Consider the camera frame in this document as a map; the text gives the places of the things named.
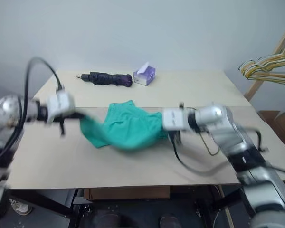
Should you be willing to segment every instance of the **cardboard box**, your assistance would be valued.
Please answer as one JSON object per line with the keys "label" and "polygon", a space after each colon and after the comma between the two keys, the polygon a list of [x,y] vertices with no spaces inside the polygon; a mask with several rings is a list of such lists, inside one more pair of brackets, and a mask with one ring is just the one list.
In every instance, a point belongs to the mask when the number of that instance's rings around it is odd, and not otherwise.
{"label": "cardboard box", "polygon": [[285,113],[279,111],[259,111],[259,116],[274,130],[285,144]]}
{"label": "cardboard box", "polygon": [[170,186],[119,187],[85,189],[87,200],[168,199]]}

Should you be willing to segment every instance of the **green cloth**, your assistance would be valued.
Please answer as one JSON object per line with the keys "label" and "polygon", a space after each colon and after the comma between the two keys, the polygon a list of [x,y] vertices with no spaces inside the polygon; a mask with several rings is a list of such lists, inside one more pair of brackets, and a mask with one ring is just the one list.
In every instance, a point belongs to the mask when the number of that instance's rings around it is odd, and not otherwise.
{"label": "green cloth", "polygon": [[80,130],[96,148],[112,145],[133,150],[151,146],[160,138],[167,138],[162,128],[162,114],[149,114],[135,107],[132,100],[110,104],[104,123],[85,116],[80,119]]}

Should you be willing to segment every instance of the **table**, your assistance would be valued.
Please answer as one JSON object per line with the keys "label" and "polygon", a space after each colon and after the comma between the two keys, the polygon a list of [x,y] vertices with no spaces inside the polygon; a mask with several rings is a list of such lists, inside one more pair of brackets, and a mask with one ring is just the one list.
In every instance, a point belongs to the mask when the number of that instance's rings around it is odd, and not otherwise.
{"label": "table", "polygon": [[[95,71],[130,72],[110,69]],[[110,103],[131,99],[137,107],[148,112],[160,112],[164,107],[178,107],[179,102],[196,108],[210,105],[211,102],[224,104],[231,109],[236,122],[261,131],[263,147],[269,150],[263,156],[273,165],[285,169],[284,144],[222,71],[158,71],[156,79],[149,86],[134,83],[131,88],[98,86],[76,78],[76,75],[87,72],[58,71],[58,75],[66,90],[74,96],[76,106],[101,121],[105,119]],[[45,101],[55,92],[55,88],[55,80],[50,79],[36,97]],[[16,198],[33,201],[74,218],[68,208],[42,196],[31,195],[29,190],[238,183],[226,157],[222,153],[211,157],[197,134],[182,133],[182,146],[178,148],[181,158],[196,169],[190,172],[176,160],[167,140],[136,152],[123,152],[110,146],[96,149],[81,134],[78,120],[66,120],[65,128],[66,135],[61,138],[57,124],[50,127],[43,123],[25,126],[7,180]],[[207,135],[204,137],[210,150],[216,151],[213,140]],[[252,134],[251,137],[257,143],[256,135]],[[71,220],[70,224],[73,223],[77,224],[76,220]]]}

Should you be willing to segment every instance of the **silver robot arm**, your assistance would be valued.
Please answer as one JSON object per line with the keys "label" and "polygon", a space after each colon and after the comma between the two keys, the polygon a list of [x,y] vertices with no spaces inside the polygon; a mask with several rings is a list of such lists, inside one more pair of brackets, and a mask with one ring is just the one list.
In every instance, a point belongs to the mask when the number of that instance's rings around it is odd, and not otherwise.
{"label": "silver robot arm", "polygon": [[166,109],[167,131],[208,132],[227,157],[243,185],[244,203],[253,217],[252,228],[285,228],[285,185],[245,129],[233,121],[231,111],[221,105],[200,110]]}

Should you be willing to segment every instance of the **purple tissue box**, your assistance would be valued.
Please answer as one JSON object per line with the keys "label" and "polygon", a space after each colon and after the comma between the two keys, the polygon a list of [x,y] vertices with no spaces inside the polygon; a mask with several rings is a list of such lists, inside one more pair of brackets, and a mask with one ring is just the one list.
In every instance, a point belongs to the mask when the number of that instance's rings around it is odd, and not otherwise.
{"label": "purple tissue box", "polygon": [[147,86],[155,78],[155,68],[148,66],[145,72],[138,74],[136,70],[133,74],[134,82]]}

